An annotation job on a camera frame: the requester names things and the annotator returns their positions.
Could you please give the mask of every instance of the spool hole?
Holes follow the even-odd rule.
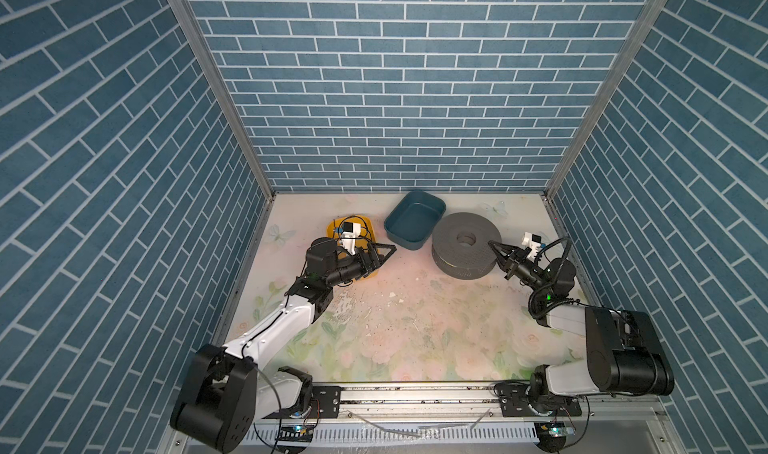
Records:
[[[456,241],[462,246],[473,246],[475,242],[477,242],[477,238],[475,238],[475,235],[471,232],[462,231],[458,233],[458,236],[456,236]]]

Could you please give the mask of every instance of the tiled wall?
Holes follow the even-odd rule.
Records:
[[[190,0],[279,191],[541,191],[645,0]]]
[[[689,452],[766,452],[766,43],[766,0],[669,0],[555,198],[602,301],[653,313]]]
[[[155,448],[262,202],[165,0],[0,0],[0,452]]]

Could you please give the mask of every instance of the teal plastic container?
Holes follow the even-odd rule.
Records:
[[[424,191],[410,191],[384,220],[384,230],[398,246],[416,251],[424,246],[445,212],[442,199]]]

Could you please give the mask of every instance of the gray spool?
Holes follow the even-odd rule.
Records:
[[[441,219],[432,231],[432,259],[448,276],[478,279],[493,270],[496,257],[488,241],[501,241],[496,226],[471,212]]]

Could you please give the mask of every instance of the floral pattern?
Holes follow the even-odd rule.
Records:
[[[256,255],[230,337],[247,331],[280,304],[293,276],[299,274],[306,247],[323,235],[333,217],[367,214],[378,241],[387,242],[383,219],[401,196],[369,199],[373,197],[325,196],[336,198],[335,204],[313,207],[312,217],[319,218],[308,222],[306,216],[292,219],[290,213],[296,209],[287,205],[306,196],[279,196],[272,218],[280,227],[274,224],[268,229],[274,235],[265,237],[266,248],[260,247]],[[450,211],[475,211],[489,217],[506,241],[521,238],[524,230],[554,232],[537,196],[530,196],[535,202],[526,202],[538,203],[543,219],[534,219],[542,217],[538,213],[526,216],[531,227],[524,229],[521,224],[523,231],[506,226],[510,221],[502,216],[514,207],[515,216],[510,219],[519,217],[519,195],[505,196],[507,208],[504,200],[490,196],[482,205],[476,199],[486,196],[470,196],[475,198],[472,207],[466,201],[461,205],[460,199],[451,202],[453,197],[462,195],[442,196]],[[296,229],[284,231],[284,225]],[[514,279],[506,281],[499,270],[476,281],[454,279],[435,266],[430,253],[429,241],[418,251],[398,249],[376,277],[335,288],[333,301],[318,322],[293,338],[267,371],[289,365],[323,382],[495,380],[526,378],[539,364],[584,357],[583,337],[541,327],[528,315],[527,287]],[[578,286],[574,293],[581,294]]]

